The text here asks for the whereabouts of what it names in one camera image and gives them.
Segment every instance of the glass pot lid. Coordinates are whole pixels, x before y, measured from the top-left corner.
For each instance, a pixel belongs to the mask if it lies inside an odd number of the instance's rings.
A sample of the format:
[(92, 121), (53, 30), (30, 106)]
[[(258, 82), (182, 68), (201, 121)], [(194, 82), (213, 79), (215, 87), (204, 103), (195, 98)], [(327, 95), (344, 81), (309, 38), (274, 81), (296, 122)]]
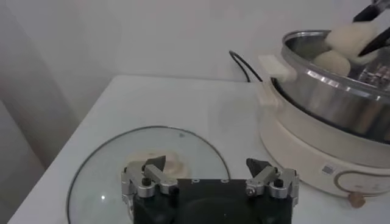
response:
[(176, 153), (190, 170), (190, 178), (230, 176), (219, 152), (194, 133), (171, 127), (138, 128), (108, 140), (80, 166), (68, 193), (69, 223), (130, 223), (121, 198), (121, 171), (132, 153), (160, 150)]

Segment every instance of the power cord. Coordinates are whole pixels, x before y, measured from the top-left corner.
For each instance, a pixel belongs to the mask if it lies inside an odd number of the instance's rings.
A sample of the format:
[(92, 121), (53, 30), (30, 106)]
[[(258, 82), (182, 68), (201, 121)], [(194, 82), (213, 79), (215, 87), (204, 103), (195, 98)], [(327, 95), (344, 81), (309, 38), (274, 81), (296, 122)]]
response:
[(244, 69), (244, 67), (242, 66), (241, 63), (243, 63), (252, 72), (252, 74), (259, 80), (259, 82), (263, 82), (263, 79), (260, 78), (260, 76), (257, 74), (257, 72), (251, 67), (251, 65), (249, 65), (248, 62), (246, 62), (241, 56), (239, 56), (239, 54), (237, 54), (234, 51), (229, 51), (229, 54), (230, 54), (231, 58), (238, 64), (238, 66), (241, 68), (241, 70), (243, 70), (243, 73), (246, 77), (247, 82), (250, 82), (250, 78), (249, 78), (248, 73), (246, 72), (246, 70)]

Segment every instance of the white handle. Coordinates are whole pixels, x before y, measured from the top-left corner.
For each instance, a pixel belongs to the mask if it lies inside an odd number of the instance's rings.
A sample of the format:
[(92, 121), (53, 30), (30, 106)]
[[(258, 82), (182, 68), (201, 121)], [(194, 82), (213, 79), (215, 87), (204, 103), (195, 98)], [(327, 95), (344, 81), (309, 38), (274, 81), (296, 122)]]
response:
[(276, 109), (282, 105), (275, 95), (274, 90), (272, 89), (272, 83), (270, 81), (258, 82), (256, 85), (258, 85), (258, 100), (262, 107)]
[(281, 82), (292, 81), (297, 78), (297, 72), (287, 62), (278, 59), (275, 55), (259, 55), (261, 68), (270, 77)]

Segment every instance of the white food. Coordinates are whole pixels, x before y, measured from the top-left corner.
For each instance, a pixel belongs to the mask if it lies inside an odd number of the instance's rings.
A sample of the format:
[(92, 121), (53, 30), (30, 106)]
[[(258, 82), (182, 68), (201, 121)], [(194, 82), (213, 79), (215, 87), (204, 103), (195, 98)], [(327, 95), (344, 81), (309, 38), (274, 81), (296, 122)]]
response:
[(318, 55), (313, 63), (340, 76), (347, 76), (351, 70), (348, 59), (336, 51), (327, 51)]
[(377, 56), (373, 52), (363, 57), (359, 53), (377, 36), (376, 27), (370, 22), (352, 23), (333, 29), (325, 42), (334, 50), (360, 65), (366, 64)]
[(179, 156), (176, 152), (173, 151), (143, 151), (132, 153), (129, 155), (127, 159), (127, 163), (124, 164), (126, 166), (131, 162), (145, 162), (148, 159), (156, 158), (159, 156), (165, 156), (165, 167), (163, 173), (167, 174), (173, 178), (189, 178), (190, 177), (190, 169), (186, 164), (179, 160)]

